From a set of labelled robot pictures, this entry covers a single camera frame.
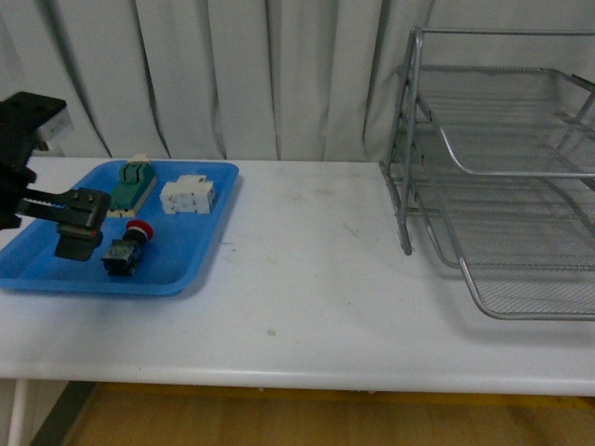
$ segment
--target blue tray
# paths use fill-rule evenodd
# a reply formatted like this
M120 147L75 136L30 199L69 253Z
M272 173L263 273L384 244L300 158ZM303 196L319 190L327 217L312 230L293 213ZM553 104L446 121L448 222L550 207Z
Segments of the blue tray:
M102 164L74 186L111 192L124 161ZM131 218L107 217L103 243L87 262L54 256L56 224L34 221L0 252L0 287L21 290L124 295L173 295L198 274L225 205L238 168L227 163L152 162L158 182L138 218L149 222L155 235L143 247L143 259L131 277L110 276L101 257L113 239L120 239ZM180 175L206 175L213 181L216 201L211 214L174 214L163 211L159 193L167 181Z

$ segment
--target curtain fold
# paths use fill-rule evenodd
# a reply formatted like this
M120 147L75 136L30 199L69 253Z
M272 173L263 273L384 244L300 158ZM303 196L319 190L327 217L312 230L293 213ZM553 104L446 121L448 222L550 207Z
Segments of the curtain fold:
M378 161L413 25L592 29L591 3L0 0L0 92L66 99L70 156ZM593 40L436 39L425 57L592 80Z

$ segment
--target wooden floor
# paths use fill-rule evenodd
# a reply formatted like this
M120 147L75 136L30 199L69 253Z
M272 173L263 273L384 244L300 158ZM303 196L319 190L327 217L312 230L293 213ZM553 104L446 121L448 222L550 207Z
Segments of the wooden floor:
M595 445L593 399L99 385L74 445Z

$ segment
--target white terminal block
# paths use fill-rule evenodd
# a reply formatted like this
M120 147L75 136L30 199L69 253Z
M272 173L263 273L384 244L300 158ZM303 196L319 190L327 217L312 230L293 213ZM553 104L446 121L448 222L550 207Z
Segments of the white terminal block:
M205 175L182 175L176 182L167 182L159 198L166 214L210 214L215 204L215 189L213 181L207 181Z

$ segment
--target metal frame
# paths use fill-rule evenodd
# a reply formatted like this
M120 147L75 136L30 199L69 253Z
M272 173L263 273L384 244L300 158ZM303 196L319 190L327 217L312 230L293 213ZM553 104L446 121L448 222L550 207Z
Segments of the metal frame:
M537 30L537 31L522 31L522 30L477 30L477 29L445 29L445 28L414 28L410 34L407 42L407 48L404 56L404 64L401 67L400 80L398 87L398 94L396 98L395 115L393 119L392 135L395 144L387 153L385 162L380 164L382 173L386 179L387 185L390 191L390 197L393 202L393 206L396 211L399 237L401 241L401 247L406 255L411 255L412 246L409 231L407 229L407 218L410 213L409 199L411 194L417 193L416 182L412 176L412 162L413 152L415 148L419 147L417 139L417 111L421 111L429 122L432 122L437 128L438 132L442 134L444 143L446 144L450 154L455 159L452 148L449 145L448 137L444 133L440 123L436 121L436 117L432 115L431 110L425 103L423 98L419 96L419 83L420 74L422 70L422 52L424 47L424 36L428 33L437 34L480 34L480 35L519 35L519 36L595 36L595 31L582 30L582 31L551 31L551 30ZM461 70L471 69L471 67L460 67ZM580 86L590 92L587 101L583 104L581 110L575 119L582 119L582 117L588 112L593 103L595 103L595 85L585 79L582 79L575 75L564 75L565 79L569 82ZM397 132L404 128L405 141L404 144L398 144L396 142ZM562 137L562 142L567 138L566 135ZM394 162L399 162L403 171L403 177L401 178L400 185L402 193L399 193L399 189L395 185L395 180L391 175L391 166ZM470 172L465 169L464 166L460 165L462 170L467 171L472 175L493 175L493 176L517 176L517 177L552 177L552 174L548 172ZM554 177L579 177L579 178L593 178L595 173L585 174L578 170L573 173L558 173L553 175ZM588 182L593 182L592 179L583 179L583 182L588 185ZM436 199L440 201L440 193L436 194ZM430 219L423 208L423 204L420 205L421 215L424 218L425 226L430 235L430 239L436 252L438 253L441 260L449 266L454 266L451 261L443 255L442 248L435 236L435 232L431 225ZM446 226L449 235L455 233L455 229L452 226L453 223L448 216L441 216L444 225ZM480 293L478 288L471 277L469 272L469 266L465 259L464 253L462 252L460 245L453 241L453 249L456 254L457 263L460 267L463 277L467 283L469 291L473 300L475 301L478 308L488 316L497 319L538 319L538 320L595 320L594 314L568 314L568 313L511 313L511 314L500 314L493 312L487 308L480 299Z

